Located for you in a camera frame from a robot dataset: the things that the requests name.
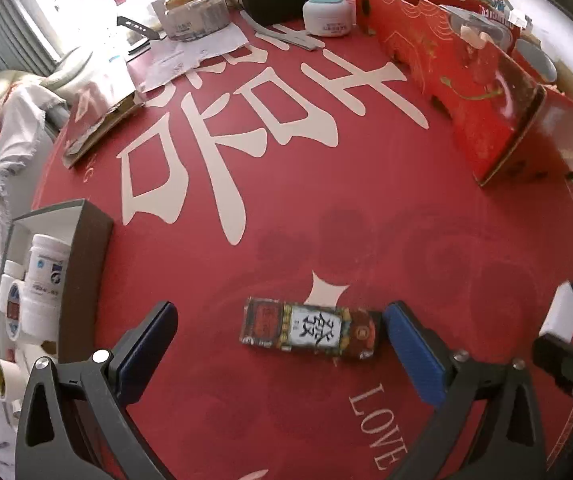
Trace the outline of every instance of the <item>curtain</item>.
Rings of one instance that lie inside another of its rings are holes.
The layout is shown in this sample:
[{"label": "curtain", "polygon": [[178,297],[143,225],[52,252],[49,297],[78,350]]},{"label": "curtain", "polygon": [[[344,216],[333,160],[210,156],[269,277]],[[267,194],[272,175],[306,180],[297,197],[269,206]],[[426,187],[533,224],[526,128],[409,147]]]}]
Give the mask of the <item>curtain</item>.
[{"label": "curtain", "polygon": [[59,56],[19,0],[0,0],[0,72],[22,70],[49,76]]}]

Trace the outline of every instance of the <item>red table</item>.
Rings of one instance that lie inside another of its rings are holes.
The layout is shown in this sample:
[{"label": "red table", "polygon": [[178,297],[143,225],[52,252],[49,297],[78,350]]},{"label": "red table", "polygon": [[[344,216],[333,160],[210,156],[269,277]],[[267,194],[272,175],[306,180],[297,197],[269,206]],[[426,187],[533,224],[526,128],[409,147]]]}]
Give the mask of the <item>red table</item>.
[{"label": "red table", "polygon": [[[246,298],[403,299],[451,348],[529,363],[556,287],[573,279],[573,183],[480,189],[448,118],[385,67],[375,38],[284,51],[240,27],[253,53],[151,92],[72,171],[61,136],[34,206],[87,198],[116,222],[98,347],[156,301],[177,305],[178,334],[130,407],[177,478],[383,479],[431,414],[390,345],[367,362],[243,346]],[[150,62],[131,63],[134,79]],[[572,402],[529,366],[552,463]]]}]

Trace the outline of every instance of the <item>small rectangular package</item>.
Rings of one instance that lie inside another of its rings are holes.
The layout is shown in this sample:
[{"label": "small rectangular package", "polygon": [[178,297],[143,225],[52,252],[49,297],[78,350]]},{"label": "small rectangular package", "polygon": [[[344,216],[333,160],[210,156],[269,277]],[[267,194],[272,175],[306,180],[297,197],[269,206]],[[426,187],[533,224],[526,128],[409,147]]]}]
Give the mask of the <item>small rectangular package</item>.
[{"label": "small rectangular package", "polygon": [[375,352],[381,313],[249,298],[240,342],[367,359]]}]

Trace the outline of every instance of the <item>paper sheet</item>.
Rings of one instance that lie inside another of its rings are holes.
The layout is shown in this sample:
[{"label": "paper sheet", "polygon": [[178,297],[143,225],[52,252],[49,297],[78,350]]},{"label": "paper sheet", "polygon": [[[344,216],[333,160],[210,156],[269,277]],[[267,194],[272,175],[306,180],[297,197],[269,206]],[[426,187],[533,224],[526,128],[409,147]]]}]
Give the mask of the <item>paper sheet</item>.
[{"label": "paper sheet", "polygon": [[151,41],[154,61],[146,73],[140,91],[154,90],[192,68],[197,68],[204,59],[228,54],[247,43],[249,40],[234,23],[204,38],[186,43],[169,38]]}]

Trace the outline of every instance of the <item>metal screw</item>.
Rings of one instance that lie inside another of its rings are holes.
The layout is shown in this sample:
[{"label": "metal screw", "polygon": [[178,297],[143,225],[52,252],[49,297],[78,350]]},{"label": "metal screw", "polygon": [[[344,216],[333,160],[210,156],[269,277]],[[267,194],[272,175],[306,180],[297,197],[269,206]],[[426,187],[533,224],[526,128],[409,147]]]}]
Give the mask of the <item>metal screw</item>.
[{"label": "metal screw", "polygon": [[46,368],[49,364],[50,360],[48,357],[41,357],[36,361],[36,368],[41,370],[42,368]]},{"label": "metal screw", "polygon": [[455,359],[458,363],[465,363],[469,360],[469,353],[466,350],[458,350],[453,354],[453,359]]},{"label": "metal screw", "polygon": [[106,361],[111,354],[109,354],[108,350],[97,350],[93,354],[93,361],[100,364]]}]

